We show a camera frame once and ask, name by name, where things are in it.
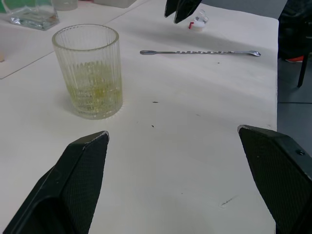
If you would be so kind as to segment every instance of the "water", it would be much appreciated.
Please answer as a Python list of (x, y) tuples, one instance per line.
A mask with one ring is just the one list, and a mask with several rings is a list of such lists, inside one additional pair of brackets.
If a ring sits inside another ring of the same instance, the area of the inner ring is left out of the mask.
[(102, 119), (112, 116), (121, 108), (121, 76), (113, 78), (109, 66), (85, 63), (64, 78), (79, 115), (88, 119)]

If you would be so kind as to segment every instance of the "white table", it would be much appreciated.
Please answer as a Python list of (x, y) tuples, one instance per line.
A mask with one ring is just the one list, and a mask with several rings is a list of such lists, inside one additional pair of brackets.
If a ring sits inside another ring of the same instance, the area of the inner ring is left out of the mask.
[[(73, 114), (54, 53), (0, 80), (0, 231), (70, 142), (107, 130), (91, 234), (274, 233), (236, 129), (276, 130), (278, 23), (200, 5), (210, 23), (194, 33), (189, 20), (164, 18), (164, 6), (152, 0), (107, 24), (120, 34), (124, 92), (108, 119)], [(142, 56), (143, 49), (262, 56)]]
[(47, 31), (20, 27), (0, 19), (0, 51), (5, 55), (5, 62), (0, 63), (0, 79), (53, 52), (51, 38), (58, 30), (81, 23), (105, 24), (146, 1), (137, 0), (125, 9), (79, 1), (78, 8), (73, 11), (58, 11), (60, 23)]

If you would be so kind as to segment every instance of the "metal spoon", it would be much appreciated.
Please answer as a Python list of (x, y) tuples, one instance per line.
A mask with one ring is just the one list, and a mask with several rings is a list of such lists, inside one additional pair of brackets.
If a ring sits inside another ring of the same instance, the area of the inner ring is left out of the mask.
[(153, 50), (141, 50), (140, 54), (142, 55), (156, 55), (156, 54), (180, 54), (180, 55), (236, 55), (236, 54), (244, 54), (244, 55), (253, 55), (253, 56), (261, 56), (258, 51), (250, 50), (250, 51), (153, 51)]

